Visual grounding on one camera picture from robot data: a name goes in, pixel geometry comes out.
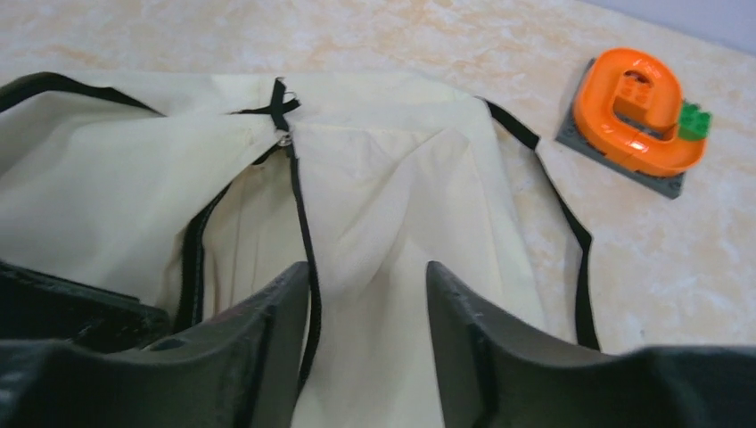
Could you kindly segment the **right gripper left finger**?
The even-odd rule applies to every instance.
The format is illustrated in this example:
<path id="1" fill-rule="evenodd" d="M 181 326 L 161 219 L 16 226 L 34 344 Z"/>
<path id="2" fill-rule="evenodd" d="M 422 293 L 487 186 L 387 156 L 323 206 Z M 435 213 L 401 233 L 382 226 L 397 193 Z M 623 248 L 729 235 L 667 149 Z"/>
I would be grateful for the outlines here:
<path id="1" fill-rule="evenodd" d="M 1 346 L 4 427 L 287 427 L 299 390 L 308 265 L 144 350 Z"/>

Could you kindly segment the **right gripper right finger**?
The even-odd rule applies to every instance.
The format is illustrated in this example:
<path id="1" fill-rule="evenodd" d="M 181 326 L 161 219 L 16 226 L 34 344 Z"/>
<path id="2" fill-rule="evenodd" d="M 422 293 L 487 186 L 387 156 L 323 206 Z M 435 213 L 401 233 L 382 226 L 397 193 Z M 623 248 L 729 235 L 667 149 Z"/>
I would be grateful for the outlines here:
<path id="1" fill-rule="evenodd" d="M 612 356 L 555 338 L 426 269 L 447 427 L 752 427 L 752 347 L 653 346 Z"/>

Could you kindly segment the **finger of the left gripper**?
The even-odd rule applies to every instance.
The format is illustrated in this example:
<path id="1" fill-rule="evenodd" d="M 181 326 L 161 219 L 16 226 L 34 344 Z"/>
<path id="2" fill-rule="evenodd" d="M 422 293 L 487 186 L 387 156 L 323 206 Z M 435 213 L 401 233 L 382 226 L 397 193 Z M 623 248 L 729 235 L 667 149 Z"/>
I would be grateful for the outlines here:
<path id="1" fill-rule="evenodd" d="M 62 340 L 114 353 L 168 336 L 163 309 L 109 292 L 1 263 L 1 339 Z"/>

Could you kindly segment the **beige canvas student bag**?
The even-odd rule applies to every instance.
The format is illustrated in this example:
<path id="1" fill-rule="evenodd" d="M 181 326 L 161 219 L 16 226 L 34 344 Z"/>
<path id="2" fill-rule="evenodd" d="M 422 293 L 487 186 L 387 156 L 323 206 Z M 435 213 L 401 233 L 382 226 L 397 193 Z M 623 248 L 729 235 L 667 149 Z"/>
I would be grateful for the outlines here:
<path id="1" fill-rule="evenodd" d="M 287 427 L 447 427 L 426 269 L 543 332 L 497 106 L 407 75 L 27 75 L 1 89 L 1 263 L 163 309 L 308 265 Z"/>

